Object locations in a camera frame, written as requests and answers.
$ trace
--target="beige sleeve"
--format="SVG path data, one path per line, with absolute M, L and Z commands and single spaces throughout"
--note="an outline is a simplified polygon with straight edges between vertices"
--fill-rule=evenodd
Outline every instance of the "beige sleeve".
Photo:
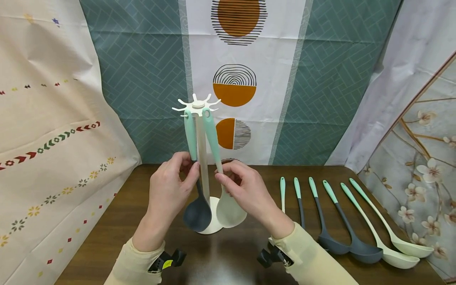
M 156 285 L 161 283 L 160 273 L 149 273 L 150 266 L 165 251 L 165 242 L 152 252 L 140 252 L 131 238 L 123 245 L 114 267 L 104 285 Z
M 275 245 L 293 260 L 285 267 L 300 285 L 356 285 L 355 279 L 330 256 L 299 224 Z

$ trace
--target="person's right hand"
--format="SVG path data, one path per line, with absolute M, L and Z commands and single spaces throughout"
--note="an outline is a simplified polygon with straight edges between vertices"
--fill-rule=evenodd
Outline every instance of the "person's right hand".
M 284 238 L 293 232 L 293 221 L 276 205 L 261 175 L 240 161 L 223 164 L 223 172 L 215 178 L 224 185 L 241 208 L 262 223 L 275 238 Z

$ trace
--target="herringbone pattern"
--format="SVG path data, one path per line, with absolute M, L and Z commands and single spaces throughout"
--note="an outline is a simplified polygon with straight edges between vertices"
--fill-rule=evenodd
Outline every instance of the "herringbone pattern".
M 171 107 L 187 98 L 177 0 L 81 0 L 100 61 L 103 94 L 144 163 L 187 143 Z
M 350 124 L 400 0 L 314 0 L 274 164 L 321 165 Z

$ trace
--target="striped circle print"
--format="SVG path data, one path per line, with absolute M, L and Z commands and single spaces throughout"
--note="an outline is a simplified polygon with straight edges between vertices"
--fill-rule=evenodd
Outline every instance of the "striped circle print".
M 211 10 L 212 26 L 219 38 L 236 46 L 254 42 L 268 16 L 264 0 L 213 0 Z
M 250 128 L 235 118 L 221 120 L 216 129 L 218 144 L 228 150 L 239 150 L 245 147 L 252 138 Z
M 239 107 L 255 95 L 256 75 L 245 65 L 225 64 L 215 73 L 212 86 L 223 104 Z

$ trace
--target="dark brown tabletop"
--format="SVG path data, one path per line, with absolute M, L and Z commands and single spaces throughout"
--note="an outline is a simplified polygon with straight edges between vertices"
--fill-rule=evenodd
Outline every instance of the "dark brown tabletop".
M 64 270 L 57 285 L 99 285 L 108 277 L 122 245 L 133 235 L 141 218 L 146 212 L 148 203 L 149 178 L 157 165 L 141 165 L 128 178 L 116 198 L 100 218 L 68 267 Z M 307 179 L 315 180 L 320 202 L 322 204 L 328 232 L 338 241 L 350 243 L 350 236 L 334 204 L 326 194 L 321 181 L 328 180 L 337 199 L 344 210 L 351 226 L 358 237 L 375 245 L 372 233 L 361 214 L 352 205 L 339 186 L 344 182 L 352 190 L 355 198 L 370 218 L 383 242 L 394 249 L 386 228 L 373 209 L 351 187 L 348 179 L 354 178 L 366 191 L 365 186 L 356 174 L 342 166 L 254 166 L 262 175 L 269 192 L 280 207 L 279 179 L 286 179 L 285 208 L 291 219 L 299 223 L 299 208 L 293 184 L 293 178 L 300 181 L 302 202 L 304 206 L 306 230 L 314 237 L 320 234 L 320 222 L 315 202 Z M 209 167 L 212 173 L 215 167 Z M 220 197 L 221 188 L 213 175 L 209 176 L 211 196 Z M 393 231 L 404 240 L 409 240 L 404 232 L 393 222 L 377 200 L 368 192 L 368 196 L 379 208 Z M 196 190 L 189 198 L 195 199 Z M 282 264 L 273 264 L 264 269 L 256 260 L 262 248 L 266 248 L 267 231 L 251 216 L 247 216 L 240 225 L 222 229 L 212 235 L 197 234 L 185 227 L 182 212 L 176 217 L 166 235 L 166 252 L 172 254 L 180 248 L 187 253 L 181 267 L 170 267 L 162 274 L 162 284 L 173 285 L 266 285 L 296 284 L 293 278 L 285 273 Z M 350 254 L 334 258 L 361 285 L 384 284 L 444 284 L 438 274 L 426 260 L 421 260 L 409 270 L 397 269 L 383 260 L 376 264 L 362 264 Z

